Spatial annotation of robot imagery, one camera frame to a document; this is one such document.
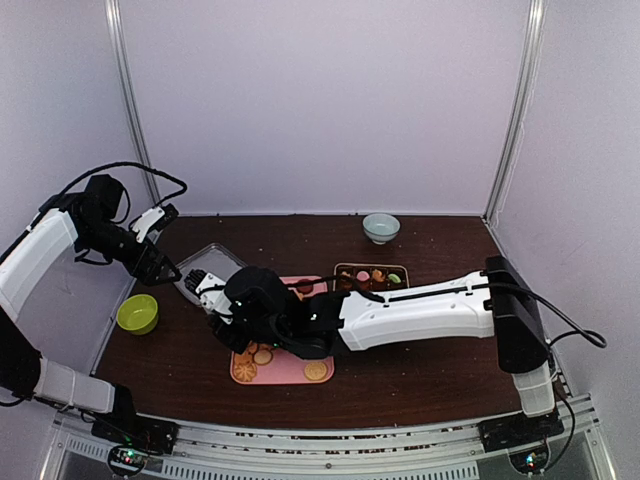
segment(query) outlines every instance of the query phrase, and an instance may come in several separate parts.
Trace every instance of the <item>dark brown tabletop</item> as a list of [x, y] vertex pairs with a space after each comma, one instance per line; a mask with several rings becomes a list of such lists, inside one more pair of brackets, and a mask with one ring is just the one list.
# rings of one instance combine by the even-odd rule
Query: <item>dark brown tabletop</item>
[[[404, 265], [412, 286], [484, 268], [498, 253], [478, 218], [401, 217], [398, 238], [368, 241], [362, 217], [180, 218], [159, 247], [174, 262], [220, 243], [247, 264], [283, 276], [331, 275], [337, 263]], [[160, 322], [147, 336], [116, 328], [97, 376], [128, 386], [142, 413], [272, 428], [359, 428], [476, 418], [520, 408], [511, 377], [498, 368], [495, 339], [448, 338], [385, 345], [335, 359], [319, 385], [246, 386], [229, 374], [230, 352], [203, 311], [173, 285], [143, 287]]]

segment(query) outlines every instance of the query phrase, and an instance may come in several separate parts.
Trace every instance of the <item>bowl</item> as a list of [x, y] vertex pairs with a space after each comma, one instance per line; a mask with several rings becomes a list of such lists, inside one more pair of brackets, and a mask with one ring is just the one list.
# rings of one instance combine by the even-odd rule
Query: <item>bowl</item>
[[123, 330], [145, 335], [158, 324], [158, 302], [151, 295], [134, 295], [120, 305], [117, 320]]
[[393, 215], [386, 213], [372, 213], [362, 221], [364, 233], [376, 245], [390, 242], [400, 231], [400, 221]]

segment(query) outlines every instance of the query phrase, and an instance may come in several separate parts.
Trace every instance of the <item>green bowl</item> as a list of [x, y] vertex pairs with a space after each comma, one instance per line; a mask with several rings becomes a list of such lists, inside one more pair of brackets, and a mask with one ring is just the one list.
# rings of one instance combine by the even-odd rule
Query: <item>green bowl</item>
[[118, 309], [118, 325], [134, 335], [145, 335], [158, 324], [158, 302], [151, 295], [134, 295]]

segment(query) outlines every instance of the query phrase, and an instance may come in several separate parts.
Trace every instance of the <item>light blue bowl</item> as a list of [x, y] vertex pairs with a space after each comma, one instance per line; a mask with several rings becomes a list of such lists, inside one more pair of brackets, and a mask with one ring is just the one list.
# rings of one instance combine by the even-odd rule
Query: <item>light blue bowl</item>
[[390, 242], [400, 231], [400, 221], [386, 213], [372, 213], [362, 221], [364, 234], [376, 245]]

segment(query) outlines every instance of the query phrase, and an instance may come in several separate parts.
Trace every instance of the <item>brown tray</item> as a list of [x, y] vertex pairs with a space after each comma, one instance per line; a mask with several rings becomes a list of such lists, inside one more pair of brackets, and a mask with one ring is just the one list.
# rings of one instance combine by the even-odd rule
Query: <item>brown tray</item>
[[[342, 275], [347, 273], [352, 278], [356, 278], [358, 272], [364, 270], [369, 274], [369, 281], [367, 282], [358, 282], [358, 286], [363, 290], [368, 290], [371, 292], [386, 292], [390, 290], [400, 290], [402, 288], [409, 287], [409, 273], [407, 269], [402, 265], [375, 265], [370, 263], [339, 263], [333, 269], [334, 275]], [[384, 281], [376, 282], [373, 280], [373, 271], [380, 270], [384, 275]], [[398, 277], [400, 277], [400, 283], [393, 283], [389, 281], [389, 275], [395, 273]], [[334, 290], [351, 290], [352, 282], [348, 280], [334, 280], [333, 289]]]

